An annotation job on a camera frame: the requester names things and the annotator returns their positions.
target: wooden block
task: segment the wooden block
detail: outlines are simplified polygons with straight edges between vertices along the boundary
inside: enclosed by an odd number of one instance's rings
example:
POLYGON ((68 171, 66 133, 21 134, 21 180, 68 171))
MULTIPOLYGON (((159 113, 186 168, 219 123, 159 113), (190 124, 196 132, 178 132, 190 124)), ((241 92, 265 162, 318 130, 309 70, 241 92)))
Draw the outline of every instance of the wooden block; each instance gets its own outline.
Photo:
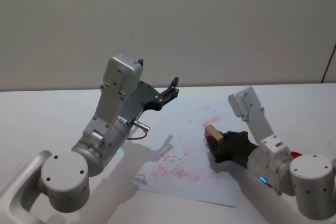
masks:
POLYGON ((210 136, 214 138, 217 142, 221 142, 224 138, 223 135, 221 135, 220 132, 215 127, 213 127, 212 124, 209 124, 205 127, 204 136, 210 136))

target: white table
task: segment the white table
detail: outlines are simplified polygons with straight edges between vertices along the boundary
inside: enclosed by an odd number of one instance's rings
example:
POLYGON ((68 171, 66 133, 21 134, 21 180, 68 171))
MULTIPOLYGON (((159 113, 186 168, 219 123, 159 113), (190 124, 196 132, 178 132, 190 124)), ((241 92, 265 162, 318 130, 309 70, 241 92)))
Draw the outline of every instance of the white table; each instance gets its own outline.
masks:
MULTIPOLYGON (((241 88, 180 88, 179 96, 227 101, 241 88)), ((274 132, 291 150, 336 156, 336 84, 254 88, 274 132)), ((99 95, 98 90, 0 93, 0 180, 6 183, 41 150, 70 149, 92 117, 99 95)), ((141 121, 153 130, 158 118, 159 112, 150 111, 141 121)), ((232 114, 232 120, 239 119, 232 114)), ((298 214, 295 198, 276 196, 244 170, 239 171, 243 179, 238 208, 134 190, 132 178, 145 161, 150 138, 151 133, 143 141, 125 144, 103 173, 90 179, 90 199, 78 212, 61 214, 41 195, 32 213, 48 224, 314 223, 298 214)))

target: white paper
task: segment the white paper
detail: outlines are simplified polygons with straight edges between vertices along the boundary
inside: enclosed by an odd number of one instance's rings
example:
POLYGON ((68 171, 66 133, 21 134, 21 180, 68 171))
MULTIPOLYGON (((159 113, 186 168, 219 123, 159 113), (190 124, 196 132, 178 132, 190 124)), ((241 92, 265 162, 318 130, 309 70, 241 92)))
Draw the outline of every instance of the white paper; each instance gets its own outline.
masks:
POLYGON ((154 157, 155 162, 146 162, 139 170, 136 177, 142 180, 136 183, 138 188, 236 207, 238 182, 228 172, 213 171, 213 157, 204 138, 204 126, 210 123, 223 132, 244 129, 225 102, 179 97, 167 104, 149 145, 161 157, 154 157))

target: robotic arm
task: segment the robotic arm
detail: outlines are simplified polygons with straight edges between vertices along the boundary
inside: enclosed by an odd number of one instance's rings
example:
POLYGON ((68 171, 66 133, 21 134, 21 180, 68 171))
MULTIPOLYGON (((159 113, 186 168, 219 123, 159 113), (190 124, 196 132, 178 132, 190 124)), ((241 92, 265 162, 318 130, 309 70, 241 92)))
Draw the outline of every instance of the robotic arm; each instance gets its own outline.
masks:
POLYGON ((236 116, 247 123, 258 145, 248 140, 247 132, 222 134, 209 125, 205 136, 215 161, 232 160, 279 195, 296 196, 299 211, 307 218, 323 220, 335 215, 332 163, 317 154, 293 158, 288 146, 274 134, 252 87, 230 95, 228 100, 236 116))
POLYGON ((162 93, 140 81, 143 60, 120 55, 109 60, 101 97, 83 136, 71 151, 40 152, 0 192, 0 223, 44 224, 29 213, 43 193, 60 212, 80 209, 90 195, 89 177, 100 174, 126 141, 133 126, 145 136, 149 127, 138 121, 146 110, 161 110, 177 97, 178 77, 162 93))

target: metal pin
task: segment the metal pin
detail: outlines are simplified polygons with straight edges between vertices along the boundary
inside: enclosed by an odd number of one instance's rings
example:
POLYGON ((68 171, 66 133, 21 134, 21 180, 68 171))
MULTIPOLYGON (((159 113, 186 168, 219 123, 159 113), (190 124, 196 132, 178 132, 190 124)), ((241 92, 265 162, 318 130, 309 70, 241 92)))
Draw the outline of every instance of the metal pin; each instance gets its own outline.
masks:
POLYGON ((133 121, 133 125, 136 126, 136 127, 138 127, 138 128, 140 128, 140 129, 142 129, 143 132, 145 132, 145 133, 147 133, 149 131, 149 129, 150 129, 149 126, 147 126, 147 125, 145 125, 145 124, 143 124, 143 123, 141 123, 139 121, 136 121, 136 120, 133 121))

